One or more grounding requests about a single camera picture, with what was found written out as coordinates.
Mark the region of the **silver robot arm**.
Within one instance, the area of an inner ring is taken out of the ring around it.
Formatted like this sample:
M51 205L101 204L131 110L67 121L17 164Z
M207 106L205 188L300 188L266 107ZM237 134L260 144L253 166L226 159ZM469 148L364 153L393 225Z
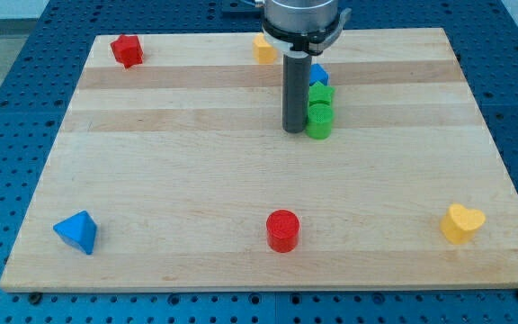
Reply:
M305 130L312 59L341 35L353 10L337 0L264 0L263 36L282 54L282 128Z

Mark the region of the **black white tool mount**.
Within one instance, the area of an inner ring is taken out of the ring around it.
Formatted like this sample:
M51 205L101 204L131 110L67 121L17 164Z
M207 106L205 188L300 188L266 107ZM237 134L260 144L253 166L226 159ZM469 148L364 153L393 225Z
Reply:
M319 56L340 37L352 9L337 7L265 7L265 39L281 54L292 58Z

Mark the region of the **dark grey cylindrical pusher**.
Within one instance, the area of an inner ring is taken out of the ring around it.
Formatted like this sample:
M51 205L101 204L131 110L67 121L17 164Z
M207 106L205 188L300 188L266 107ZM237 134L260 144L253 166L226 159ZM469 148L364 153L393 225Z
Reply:
M308 119L311 57L283 57L282 127L288 133L303 132Z

